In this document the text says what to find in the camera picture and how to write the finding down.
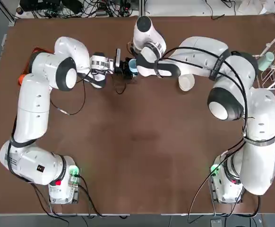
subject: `green indicator light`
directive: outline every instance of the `green indicator light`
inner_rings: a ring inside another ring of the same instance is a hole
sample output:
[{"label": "green indicator light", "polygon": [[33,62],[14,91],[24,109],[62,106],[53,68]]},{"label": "green indicator light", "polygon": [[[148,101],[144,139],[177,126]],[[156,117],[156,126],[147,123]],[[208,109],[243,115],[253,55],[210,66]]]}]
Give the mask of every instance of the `green indicator light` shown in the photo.
[{"label": "green indicator light", "polygon": [[218,164],[214,164],[214,165],[211,166],[211,172],[214,171],[212,173],[213,176],[218,174],[218,170],[219,170]]}]

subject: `wire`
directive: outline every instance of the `wire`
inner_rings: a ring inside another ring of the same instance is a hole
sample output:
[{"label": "wire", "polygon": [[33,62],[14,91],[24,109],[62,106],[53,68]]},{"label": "wire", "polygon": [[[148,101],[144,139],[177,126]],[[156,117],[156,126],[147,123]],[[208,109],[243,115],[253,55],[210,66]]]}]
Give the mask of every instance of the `wire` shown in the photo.
[{"label": "wire", "polygon": [[106,216],[103,216],[102,214],[100,214],[100,213],[97,211],[97,209],[95,208],[94,202],[92,201],[92,199],[91,199],[91,197],[90,197],[90,195],[89,195],[87,183],[86,183],[84,177],[82,177],[81,175],[76,175],[76,176],[83,180],[86,189],[85,189],[83,186],[81,186],[80,184],[79,184],[79,188],[81,188],[81,189],[85,192],[85,194],[87,195],[88,200],[90,201],[91,205],[93,206],[93,209],[94,209],[95,213],[96,213],[98,216],[102,217],[102,218],[106,217]]},{"label": "wire", "polygon": [[236,10],[235,10],[235,6],[236,6],[236,2],[235,0],[221,0],[223,4],[225,4],[228,8],[232,8],[233,6],[233,2],[234,2],[234,15],[236,16]]},{"label": "wire", "polygon": [[82,219],[85,221],[86,226],[88,227],[88,223],[87,223],[87,221],[85,220],[85,218],[84,218],[83,216],[81,216],[81,217],[82,217]]},{"label": "wire", "polygon": [[217,17],[213,18],[213,9],[212,9],[212,7],[209,5],[209,3],[207,2],[207,0],[205,0],[205,3],[206,3],[206,4],[210,7],[210,9],[211,9],[211,19],[212,19],[212,20],[217,20],[217,19],[219,19],[219,18],[221,18],[221,17],[224,16],[224,14],[223,14],[223,15],[221,15],[221,16],[217,16]]},{"label": "wire", "polygon": [[199,220],[200,218],[202,218],[204,215],[201,215],[201,216],[199,216],[199,217],[197,217],[196,219],[194,219],[193,221],[191,221],[191,222],[188,222],[188,224],[192,224],[193,222],[195,222],[195,221],[197,221],[197,220]]},{"label": "wire", "polygon": [[254,218],[252,218],[253,219],[253,221],[254,221],[254,223],[255,223],[255,227],[257,227],[257,224],[256,224],[256,221],[255,221],[255,219]]},{"label": "wire", "polygon": [[235,215],[239,216],[239,217],[253,218],[253,217],[255,217],[259,213],[260,206],[261,206],[261,197],[258,196],[257,208],[256,208],[256,210],[255,210],[255,212],[253,214],[250,214],[250,215],[248,215],[248,214],[235,214]]},{"label": "wire", "polygon": [[195,201],[195,199],[196,199],[196,197],[197,197],[197,195],[198,195],[198,193],[199,193],[199,191],[201,190],[201,188],[204,186],[204,184],[205,184],[205,182],[209,179],[209,177],[215,172],[215,170],[216,169],[218,169],[218,167],[220,166],[220,165],[222,165],[226,160],[228,160],[228,158],[230,158],[232,155],[234,155],[236,152],[238,152],[241,148],[242,148],[242,146],[245,144],[245,142],[243,142],[243,144],[238,148],[238,149],[236,149],[234,152],[232,152],[229,156],[227,156],[222,162],[220,162],[220,164],[218,164],[218,166],[213,170],[213,171],[211,171],[210,172],[210,174],[206,177],[206,179],[203,181],[203,183],[200,185],[200,187],[198,188],[198,190],[197,190],[197,192],[195,193],[195,195],[194,195],[194,197],[193,197],[193,200],[192,200],[192,203],[191,203],[191,205],[190,205],[190,209],[189,209],[189,211],[188,211],[188,218],[187,218],[187,222],[189,223],[189,216],[190,216],[190,213],[191,213],[191,210],[192,210],[192,206],[193,206],[193,203],[194,203],[194,201]]},{"label": "wire", "polygon": [[212,202],[212,206],[213,206],[213,217],[216,216],[216,210],[215,210],[215,205],[214,205],[214,201],[213,201],[213,192],[212,192],[212,184],[211,184],[211,179],[208,181],[209,182],[209,190],[210,190],[210,195],[211,195],[211,202]]},{"label": "wire", "polygon": [[84,78],[81,79],[81,80],[79,80],[78,82],[76,82],[76,84],[79,83],[79,82],[81,82],[81,81],[83,81],[84,100],[83,100],[83,103],[82,103],[81,107],[79,108],[79,110],[77,110],[77,111],[74,112],[74,113],[68,113],[68,112],[66,112],[65,110],[62,110],[61,108],[57,107],[57,106],[52,102],[52,99],[50,99],[50,103],[51,103],[57,110],[61,111],[61,112],[64,113],[64,114],[67,114],[67,115],[76,115],[77,113],[79,113],[79,112],[83,109],[83,107],[84,107],[84,105],[85,105],[85,101],[86,101],[86,88],[85,88],[85,81],[84,81]]},{"label": "wire", "polygon": [[169,225],[168,225],[168,227],[171,226],[171,221],[172,221],[172,215],[170,215],[170,220],[169,220]]},{"label": "wire", "polygon": [[85,194],[87,195],[88,200],[90,201],[91,205],[93,206],[93,209],[94,209],[95,213],[97,214],[97,216],[100,216],[100,217],[102,217],[102,218],[106,217],[106,216],[100,214],[100,213],[98,212],[98,210],[95,208],[94,202],[92,201],[92,199],[91,199],[91,197],[90,197],[88,191],[87,191],[82,185],[79,184],[78,186],[79,186],[79,188],[81,188],[81,189],[83,190],[83,192],[85,192]]},{"label": "wire", "polygon": [[34,184],[34,183],[32,183],[31,184],[32,185],[32,187],[34,188],[34,191],[35,191],[35,194],[37,195],[37,198],[38,198],[38,201],[39,201],[39,203],[40,203],[40,205],[41,205],[41,207],[42,207],[42,210],[49,216],[49,217],[51,217],[51,218],[56,218],[56,219],[59,219],[59,220],[62,220],[62,221],[64,221],[64,222],[67,222],[67,227],[69,226],[69,221],[67,221],[67,220],[65,220],[65,219],[63,219],[63,218],[60,218],[60,217],[56,217],[56,216],[54,216],[54,215],[51,215],[51,214],[49,214],[47,211],[46,211],[46,209],[44,208],[44,206],[43,206],[43,204],[42,204],[42,202],[41,202],[41,199],[40,199],[40,196],[39,196],[39,194],[38,194],[38,191],[36,190],[36,185]]},{"label": "wire", "polygon": [[[186,50],[195,50],[195,51],[200,51],[200,52],[204,52],[204,53],[207,53],[211,56],[214,56],[216,58],[219,58],[218,55],[212,53],[212,52],[209,52],[209,51],[206,51],[206,50],[203,50],[203,49],[200,49],[200,48],[196,48],[196,47],[187,47],[187,46],[180,46],[180,47],[175,47],[175,48],[172,48],[170,49],[169,51],[167,51],[163,56],[166,56],[167,54],[169,54],[170,52],[172,51],[175,51],[175,50],[180,50],[180,49],[186,49]],[[189,62],[185,62],[185,61],[180,61],[181,63],[185,63],[185,64],[188,64],[188,65],[191,65],[191,63]],[[224,61],[224,64],[226,66],[228,66],[230,68],[230,70],[234,73],[235,77],[237,78],[237,80],[239,81],[239,84],[241,85],[241,90],[242,90],[242,97],[243,97],[243,100],[244,100],[244,104],[245,104],[245,123],[244,123],[244,126],[243,126],[243,132],[246,133],[245,137],[247,137],[247,120],[248,119],[248,105],[247,105],[247,96],[246,96],[246,90],[245,90],[245,87],[242,83],[242,80],[241,78],[239,77],[238,73],[235,71],[235,69],[227,62],[227,61]]]},{"label": "wire", "polygon": [[115,87],[115,83],[114,83],[114,79],[113,79],[113,76],[112,76],[112,74],[111,74],[111,78],[112,78],[112,83],[113,83],[113,87],[114,87],[114,90],[115,90],[115,92],[118,94],[118,95],[121,95],[121,94],[123,94],[124,93],[124,91],[126,90],[126,82],[124,82],[124,88],[123,88],[123,90],[121,91],[121,92],[119,92],[118,90],[117,90],[117,88]]},{"label": "wire", "polygon": [[244,188],[242,188],[242,190],[241,190],[239,196],[236,198],[236,201],[235,201],[235,203],[234,203],[234,206],[233,206],[233,208],[232,208],[230,214],[227,214],[226,216],[222,216],[222,217],[228,218],[228,217],[230,217],[230,216],[233,214],[234,209],[235,209],[235,207],[236,207],[236,204],[238,203],[238,201],[239,201],[239,199],[240,199],[240,197],[241,197],[241,195],[242,195],[243,190],[244,190]]},{"label": "wire", "polygon": [[111,74],[111,79],[112,79],[112,83],[113,83],[113,87],[114,87],[115,92],[116,92],[118,95],[121,95],[121,94],[124,93],[124,91],[126,90],[126,87],[127,87],[126,82],[124,82],[124,88],[123,88],[123,90],[122,90],[121,92],[119,92],[119,91],[117,90],[116,86],[115,86],[114,79],[113,79],[113,76],[112,76],[114,72],[111,71],[111,70],[99,70],[99,71],[100,71],[100,72],[109,72],[109,73]]}]

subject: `dish rack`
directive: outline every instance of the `dish rack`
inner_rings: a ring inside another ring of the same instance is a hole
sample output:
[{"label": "dish rack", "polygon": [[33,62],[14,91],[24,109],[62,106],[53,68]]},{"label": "dish rack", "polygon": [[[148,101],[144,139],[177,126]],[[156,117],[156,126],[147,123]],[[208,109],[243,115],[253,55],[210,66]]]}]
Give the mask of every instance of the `dish rack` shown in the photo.
[{"label": "dish rack", "polygon": [[[258,60],[260,57],[265,55],[265,53],[270,50],[275,56],[275,39],[272,42],[267,43],[263,52],[259,55],[253,55],[253,57]],[[271,65],[267,68],[266,71],[261,72],[256,76],[258,87],[265,88],[268,90],[275,90],[275,60],[271,63]]]}]

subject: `table surface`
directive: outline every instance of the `table surface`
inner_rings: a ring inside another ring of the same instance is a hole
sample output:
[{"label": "table surface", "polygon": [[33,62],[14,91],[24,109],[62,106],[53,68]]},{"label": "table surface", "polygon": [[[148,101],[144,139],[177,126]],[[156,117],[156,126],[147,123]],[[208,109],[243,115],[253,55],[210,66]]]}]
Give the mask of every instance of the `table surface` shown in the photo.
[{"label": "table surface", "polygon": [[[0,148],[10,137],[17,113],[17,78],[35,47],[53,50],[56,39],[64,35],[82,41],[90,54],[100,51],[113,58],[115,49],[121,48],[124,59],[136,19],[20,19],[10,27],[0,61]],[[231,50],[259,54],[275,37],[272,14],[218,20],[154,17],[153,24],[164,35],[167,49],[198,35],[221,40]],[[215,157],[241,138],[242,121],[219,121],[207,109],[212,86],[212,81],[196,77],[193,89],[183,93],[176,78],[138,77],[118,95],[110,77],[101,90],[86,84],[83,110],[68,116],[51,108],[48,130],[37,144],[74,158],[101,213],[187,213]],[[51,98],[75,112],[82,104],[82,84],[71,92],[53,90]],[[87,213],[86,201],[81,194],[78,205],[55,209]],[[235,212],[253,212],[256,206],[257,197],[245,193]],[[230,210],[231,205],[217,206],[218,212]],[[192,212],[213,212],[207,184]],[[260,212],[275,213],[275,179],[262,197]],[[43,213],[31,186],[1,163],[0,213]]]}]

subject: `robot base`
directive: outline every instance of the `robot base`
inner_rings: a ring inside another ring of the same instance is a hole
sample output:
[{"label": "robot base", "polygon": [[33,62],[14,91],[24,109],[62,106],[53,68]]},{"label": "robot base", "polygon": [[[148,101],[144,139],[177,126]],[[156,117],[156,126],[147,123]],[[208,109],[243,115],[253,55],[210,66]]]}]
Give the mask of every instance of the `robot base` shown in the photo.
[{"label": "robot base", "polygon": [[[225,156],[219,155],[212,165],[210,172],[213,171]],[[242,184],[234,184],[226,177],[223,165],[220,165],[210,177],[210,191],[213,201],[216,203],[237,203],[242,202],[241,197],[244,192]]]},{"label": "robot base", "polygon": [[78,203],[78,179],[70,174],[71,167],[76,164],[71,157],[64,156],[64,158],[66,160],[66,172],[61,184],[56,186],[48,185],[51,204]]}]

